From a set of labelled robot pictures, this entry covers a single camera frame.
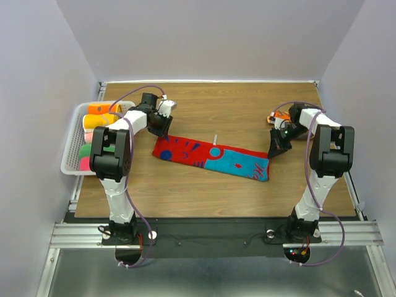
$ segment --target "red and blue cloth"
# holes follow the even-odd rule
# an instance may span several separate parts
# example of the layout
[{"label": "red and blue cloth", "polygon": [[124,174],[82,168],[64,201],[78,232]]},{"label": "red and blue cloth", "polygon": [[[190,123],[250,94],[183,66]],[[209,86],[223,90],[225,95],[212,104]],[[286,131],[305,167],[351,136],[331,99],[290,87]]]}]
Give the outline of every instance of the red and blue cloth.
[{"label": "red and blue cloth", "polygon": [[162,160],[182,163],[244,178],[267,181],[269,159],[267,153],[254,152],[227,145],[183,137],[158,138],[153,155]]}]

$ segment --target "wood grain surface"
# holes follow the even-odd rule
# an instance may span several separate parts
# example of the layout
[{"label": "wood grain surface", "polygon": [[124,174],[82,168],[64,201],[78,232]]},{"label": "wood grain surface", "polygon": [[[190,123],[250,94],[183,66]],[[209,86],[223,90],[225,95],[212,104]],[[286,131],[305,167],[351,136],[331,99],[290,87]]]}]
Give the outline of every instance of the wood grain surface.
[{"label": "wood grain surface", "polygon": [[[142,84],[108,84],[105,100],[116,100]],[[319,103],[314,84],[160,84],[168,99],[177,102],[170,135],[267,152],[270,126],[267,115],[286,101]],[[159,95],[158,90],[145,92]],[[140,102],[142,92],[125,100]],[[305,140],[270,162],[270,180],[255,181],[160,160],[152,156],[156,137],[146,130],[136,137],[129,192],[148,217],[286,217],[300,200],[304,177]],[[340,179],[325,208],[339,215],[355,215]],[[105,192],[94,176],[85,177],[76,217],[108,217]]]}]

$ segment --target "white plastic basket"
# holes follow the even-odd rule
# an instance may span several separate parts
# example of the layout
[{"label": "white plastic basket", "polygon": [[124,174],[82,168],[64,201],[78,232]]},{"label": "white plastic basket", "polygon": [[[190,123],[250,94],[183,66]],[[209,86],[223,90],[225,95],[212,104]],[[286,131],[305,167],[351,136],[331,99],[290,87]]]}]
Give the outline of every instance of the white plastic basket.
[{"label": "white plastic basket", "polygon": [[[69,135],[67,136],[66,146],[63,151],[63,157],[61,162],[61,171],[67,175],[95,175],[92,171],[80,171],[80,158],[79,152],[84,141],[84,129],[82,127],[82,118],[88,114],[88,106],[91,103],[87,102],[80,104],[75,110],[70,125]],[[125,114],[129,108],[135,106],[135,103],[131,101],[120,101],[121,108]]]}]

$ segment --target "bolt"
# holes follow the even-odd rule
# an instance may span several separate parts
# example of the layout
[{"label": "bolt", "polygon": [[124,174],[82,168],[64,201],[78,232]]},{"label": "bolt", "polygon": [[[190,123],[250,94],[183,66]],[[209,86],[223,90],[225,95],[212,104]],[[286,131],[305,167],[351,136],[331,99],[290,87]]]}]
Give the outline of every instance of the bolt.
[{"label": "bolt", "polygon": [[315,237],[315,238],[321,237],[321,232],[319,231],[319,229],[315,229],[315,231],[314,231],[314,237]]}]

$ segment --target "wire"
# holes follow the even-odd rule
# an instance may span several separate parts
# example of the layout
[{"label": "wire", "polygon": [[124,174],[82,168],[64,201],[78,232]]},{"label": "wire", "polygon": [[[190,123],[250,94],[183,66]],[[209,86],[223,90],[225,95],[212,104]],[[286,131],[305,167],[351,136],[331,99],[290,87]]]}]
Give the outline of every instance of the wire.
[{"label": "wire", "polygon": [[284,102],[284,103],[282,103],[281,105],[279,105],[278,107],[276,107],[276,108],[273,110],[273,113],[275,114],[279,108],[281,108],[281,107],[283,107],[283,106],[285,106],[285,105],[287,105],[287,104],[292,104],[292,103],[303,103],[303,104],[310,105],[310,106],[313,107],[313,108],[317,108],[317,109],[319,109],[319,110],[323,110],[319,105],[316,105],[316,104],[314,104],[314,103],[305,102],[305,101],[289,101],[289,102]]},{"label": "wire", "polygon": [[279,124],[279,129],[282,129],[282,124],[283,124],[284,122],[289,122],[289,123],[291,123],[291,121],[290,121],[289,119],[284,119],[282,122],[280,122],[280,124]]},{"label": "wire", "polygon": [[[116,116],[119,116],[120,118],[123,118],[123,120],[125,120],[125,122],[127,122],[128,126],[129,126],[129,136],[130,136],[130,138],[131,138],[131,161],[133,161],[133,157],[134,157],[134,142],[135,142],[135,140],[134,140],[134,130],[133,130],[132,124],[131,124],[131,122],[130,122],[127,118],[124,118],[124,115],[123,115],[123,114],[114,113],[114,112],[112,112],[111,110],[112,110],[112,108],[113,108],[113,106],[114,106],[115,104],[117,104],[118,102],[120,102],[120,101],[121,101],[122,99],[124,99],[125,97],[127,97],[127,96],[129,96],[130,94],[135,93],[135,92],[137,92],[137,91],[139,91],[139,90],[142,90],[143,88],[148,88],[148,87],[157,88],[157,89],[159,89],[159,90],[162,92],[162,95],[165,94],[165,92],[163,91],[163,89],[162,89],[161,87],[159,87],[159,86],[156,86],[156,85],[144,85],[143,87],[136,88],[135,90],[132,90],[132,91],[130,91],[129,93],[126,93],[124,96],[122,96],[121,98],[119,98],[119,99],[117,99],[116,101],[114,101],[114,102],[110,105],[110,108],[109,108],[111,114],[114,114],[114,115],[116,115]],[[129,265],[129,264],[123,263],[122,261],[120,262],[120,261],[117,260],[118,265],[123,266],[123,267],[125,267],[125,268],[127,268],[127,269],[131,269],[131,268],[137,268],[137,267],[141,266],[141,265],[147,260],[149,254],[150,254],[150,252],[151,252],[151,250],[152,250],[152,248],[153,248],[154,240],[153,240],[153,233],[152,233],[152,229],[151,229],[150,224],[148,223],[148,221],[146,220],[146,218],[141,214],[141,212],[137,209],[137,207],[135,206],[135,204],[133,203],[133,201],[132,201],[132,199],[131,199],[131,196],[129,195],[129,191],[128,191],[128,181],[129,181],[129,172],[128,172],[128,174],[127,174],[127,176],[126,176],[126,180],[125,180],[125,187],[126,187],[125,194],[126,194],[126,197],[127,197],[128,201],[129,201],[130,205],[131,205],[132,208],[134,209],[134,211],[138,214],[138,216],[139,216],[139,217],[142,219],[142,221],[145,223],[145,225],[146,225],[146,227],[147,227],[147,229],[148,229],[148,233],[150,234],[150,246],[148,247],[149,250],[147,251],[146,256],[143,257],[142,260],[141,260],[140,262],[137,262],[137,263],[135,263],[135,264]]]},{"label": "wire", "polygon": [[324,110],[318,111],[318,112],[314,115],[314,117],[313,117],[313,119],[312,119],[312,121],[311,121],[311,125],[309,125],[309,129],[308,129],[308,138],[307,138],[307,147],[306,147],[306,150],[305,150],[305,162],[304,162],[305,179],[306,179],[306,181],[307,181],[307,186],[308,186],[309,192],[311,193],[312,199],[314,200],[314,202],[315,202],[317,208],[319,208],[319,210],[320,210],[322,213],[324,213],[324,214],[326,214],[326,215],[331,215],[332,217],[334,217],[334,219],[336,219],[336,221],[338,221],[338,223],[340,224],[341,231],[342,231],[342,239],[341,239],[341,244],[340,244],[340,247],[339,247],[338,251],[337,251],[330,259],[327,259],[327,260],[325,260],[325,261],[318,262],[318,263],[313,263],[313,264],[303,264],[303,263],[294,262],[294,263],[297,263],[297,264],[299,264],[299,265],[301,265],[301,266],[307,266],[307,267],[320,266],[320,265],[324,265],[324,264],[327,264],[327,263],[333,261],[336,257],[338,257],[338,256],[340,255],[340,253],[341,253],[341,251],[342,251],[342,249],[343,249],[343,247],[344,247],[344,243],[345,243],[345,229],[344,229],[343,223],[341,222],[341,219],[338,218],[338,217],[336,216],[336,214],[334,214],[334,213],[332,213],[332,212],[328,212],[328,211],[324,210],[324,209],[321,207],[321,205],[318,203],[318,201],[317,201],[317,199],[316,199],[315,193],[314,193],[314,191],[313,191],[313,189],[312,189],[311,182],[309,181],[309,172],[308,172],[309,141],[311,140],[311,134],[312,134],[312,130],[313,130],[313,127],[314,127],[315,120],[316,120],[316,118],[317,118],[320,114],[322,114],[322,112],[325,112],[325,111],[324,111]]}]

